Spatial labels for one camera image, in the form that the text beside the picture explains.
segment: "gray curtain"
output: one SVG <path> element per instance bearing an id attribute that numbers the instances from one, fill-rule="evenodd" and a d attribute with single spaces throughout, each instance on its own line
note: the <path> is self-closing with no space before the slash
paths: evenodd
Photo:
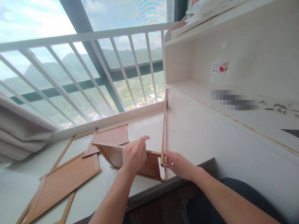
<path id="1" fill-rule="evenodd" d="M 0 161 L 22 160 L 39 151 L 59 127 L 0 95 Z"/>

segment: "label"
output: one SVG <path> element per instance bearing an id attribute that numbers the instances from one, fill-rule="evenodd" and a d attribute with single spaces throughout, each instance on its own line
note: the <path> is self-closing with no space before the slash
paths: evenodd
<path id="1" fill-rule="evenodd" d="M 229 63 L 230 63 L 229 61 L 221 63 L 219 67 L 219 72 L 225 72 L 228 68 Z"/>
<path id="2" fill-rule="evenodd" d="M 212 68 L 211 68 L 211 73 L 217 73 L 219 69 L 220 63 L 219 62 L 213 62 Z"/>

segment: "white cabinet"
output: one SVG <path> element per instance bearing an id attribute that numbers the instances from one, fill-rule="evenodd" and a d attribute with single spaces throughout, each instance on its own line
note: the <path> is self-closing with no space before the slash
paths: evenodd
<path id="1" fill-rule="evenodd" d="M 248 0 L 179 36 L 178 28 L 184 30 L 182 23 L 164 40 L 168 150 L 194 164 L 215 157 L 222 177 L 248 183 L 297 222 L 299 138 L 281 129 L 299 129 L 299 112 L 264 108 L 299 110 L 299 1 Z M 212 63 L 228 42 L 225 84 L 268 106 L 229 110 L 211 99 Z"/>
<path id="2" fill-rule="evenodd" d="M 299 110 L 298 10 L 296 0 L 248 0 L 174 39 L 171 34 L 184 27 L 170 29 L 164 43 L 167 86 L 299 155 L 299 138 L 281 130 L 299 129 L 299 112 L 264 110 L 276 103 Z M 231 59 L 221 88 L 256 100 L 257 110 L 231 110 L 227 102 L 211 100 L 211 67 L 223 43 L 230 44 Z"/>

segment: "plastic bag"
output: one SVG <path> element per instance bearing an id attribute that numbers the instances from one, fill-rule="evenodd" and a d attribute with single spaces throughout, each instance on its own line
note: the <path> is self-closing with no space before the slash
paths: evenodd
<path id="1" fill-rule="evenodd" d="M 185 20 L 188 24 L 209 18 L 222 13 L 232 7 L 235 7 L 247 0 L 199 0 L 190 9 L 187 14 L 193 14 L 192 17 Z"/>

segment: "wooden floor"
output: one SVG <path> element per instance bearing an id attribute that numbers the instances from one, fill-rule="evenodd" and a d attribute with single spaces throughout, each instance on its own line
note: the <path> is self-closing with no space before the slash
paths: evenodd
<path id="1" fill-rule="evenodd" d="M 187 182 L 172 191 L 143 204 L 127 213 L 132 224 L 184 224 L 181 215 L 181 201 L 202 194 L 192 182 Z M 74 224 L 84 224 L 82 219 Z"/>

